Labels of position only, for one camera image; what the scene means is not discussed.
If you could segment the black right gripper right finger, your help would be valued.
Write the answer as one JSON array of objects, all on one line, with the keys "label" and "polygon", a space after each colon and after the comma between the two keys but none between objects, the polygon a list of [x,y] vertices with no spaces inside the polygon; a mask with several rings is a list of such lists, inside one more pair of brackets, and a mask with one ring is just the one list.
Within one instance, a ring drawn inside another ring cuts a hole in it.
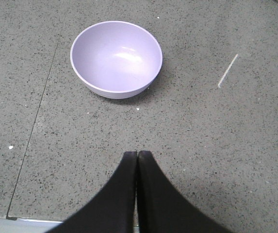
[{"label": "black right gripper right finger", "polygon": [[141,233],[229,233],[171,184],[150,151],[138,153],[137,211]]}]

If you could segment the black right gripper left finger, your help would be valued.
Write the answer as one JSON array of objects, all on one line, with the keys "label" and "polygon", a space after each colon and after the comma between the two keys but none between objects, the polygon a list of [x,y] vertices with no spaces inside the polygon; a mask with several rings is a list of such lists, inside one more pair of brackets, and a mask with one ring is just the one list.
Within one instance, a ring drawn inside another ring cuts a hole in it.
[{"label": "black right gripper left finger", "polygon": [[137,152],[124,153],[101,190],[77,213],[49,233],[132,233],[136,198]]}]

